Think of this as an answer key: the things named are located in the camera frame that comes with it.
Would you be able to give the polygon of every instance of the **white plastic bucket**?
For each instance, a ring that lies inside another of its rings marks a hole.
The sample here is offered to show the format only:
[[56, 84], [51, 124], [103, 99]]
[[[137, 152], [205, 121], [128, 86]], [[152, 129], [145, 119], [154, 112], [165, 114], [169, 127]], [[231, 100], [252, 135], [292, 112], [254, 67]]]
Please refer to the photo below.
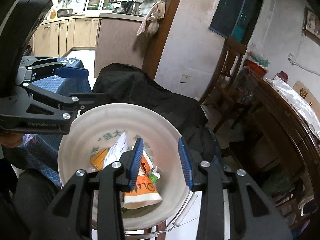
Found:
[[159, 204], [124, 213], [124, 229], [151, 228], [178, 212], [188, 197], [189, 189], [178, 154], [180, 133], [169, 121], [147, 108], [108, 104], [79, 116], [60, 143], [58, 169], [61, 184], [64, 185], [77, 170], [88, 170], [94, 148], [111, 147], [124, 131], [128, 146], [134, 145], [140, 136], [148, 156], [161, 168], [161, 178], [156, 187], [163, 199]]

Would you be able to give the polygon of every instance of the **stainless steel kettle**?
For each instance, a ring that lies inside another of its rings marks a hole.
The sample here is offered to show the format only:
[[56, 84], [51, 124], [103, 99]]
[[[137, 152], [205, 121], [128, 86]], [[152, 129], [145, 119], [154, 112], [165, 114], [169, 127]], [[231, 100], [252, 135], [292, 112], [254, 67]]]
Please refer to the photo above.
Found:
[[139, 6], [141, 3], [130, 0], [123, 6], [124, 13], [130, 15], [139, 15]]

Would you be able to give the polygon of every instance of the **picture frame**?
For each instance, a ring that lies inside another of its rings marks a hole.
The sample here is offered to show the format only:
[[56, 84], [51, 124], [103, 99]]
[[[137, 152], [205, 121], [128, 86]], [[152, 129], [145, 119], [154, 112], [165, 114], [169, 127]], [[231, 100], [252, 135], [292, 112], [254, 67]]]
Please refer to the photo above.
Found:
[[303, 33], [320, 45], [320, 20], [308, 7], [305, 8]]

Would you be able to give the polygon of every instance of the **brown wooden desk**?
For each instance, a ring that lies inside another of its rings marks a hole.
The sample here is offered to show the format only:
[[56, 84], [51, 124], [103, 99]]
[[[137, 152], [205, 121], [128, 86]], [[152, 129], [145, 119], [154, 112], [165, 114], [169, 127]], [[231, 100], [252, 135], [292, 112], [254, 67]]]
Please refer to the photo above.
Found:
[[[299, 159], [307, 169], [315, 199], [320, 204], [320, 143], [313, 135], [305, 120], [289, 103], [265, 80], [250, 74], [248, 85], [253, 91], [256, 102], [263, 104], [279, 122], [290, 141], [297, 149]], [[283, 159], [290, 165], [290, 156], [284, 153]]]

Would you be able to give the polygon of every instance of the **black fabric cover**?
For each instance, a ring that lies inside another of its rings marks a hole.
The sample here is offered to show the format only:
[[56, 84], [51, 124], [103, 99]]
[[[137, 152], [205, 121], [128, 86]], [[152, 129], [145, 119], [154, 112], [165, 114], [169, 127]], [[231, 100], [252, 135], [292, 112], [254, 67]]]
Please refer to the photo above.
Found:
[[208, 119], [199, 102], [164, 89], [139, 68], [119, 63], [104, 67], [93, 92], [105, 93], [110, 103], [129, 103], [153, 110], [172, 123], [189, 148], [200, 152], [203, 159], [211, 161], [215, 156], [217, 141], [204, 127]]

